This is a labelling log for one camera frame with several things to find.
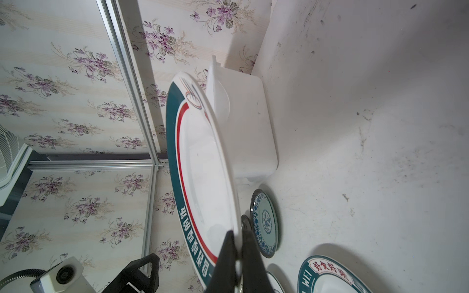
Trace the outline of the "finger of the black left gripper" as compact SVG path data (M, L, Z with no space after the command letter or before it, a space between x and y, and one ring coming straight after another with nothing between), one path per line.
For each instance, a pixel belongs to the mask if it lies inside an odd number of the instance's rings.
M140 269L151 264L150 276ZM130 262L110 284L104 293L155 293L160 285L160 258L154 253Z

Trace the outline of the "white plate green red rim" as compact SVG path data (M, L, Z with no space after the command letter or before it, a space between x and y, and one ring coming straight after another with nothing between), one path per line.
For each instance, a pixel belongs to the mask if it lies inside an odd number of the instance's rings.
M234 234L234 251L241 251L241 216L214 111L199 84L185 72L174 76L168 91L166 136L184 241L206 289L227 232Z

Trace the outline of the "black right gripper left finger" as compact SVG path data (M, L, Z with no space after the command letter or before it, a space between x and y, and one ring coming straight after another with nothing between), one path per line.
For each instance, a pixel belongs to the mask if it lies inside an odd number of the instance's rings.
M206 293L234 293L237 284L236 250L234 233L228 231L218 257L213 276L208 284Z

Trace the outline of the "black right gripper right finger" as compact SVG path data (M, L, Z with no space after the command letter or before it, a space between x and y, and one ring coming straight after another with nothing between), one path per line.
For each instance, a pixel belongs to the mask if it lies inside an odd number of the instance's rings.
M243 234L241 250L244 293L273 293L253 230Z

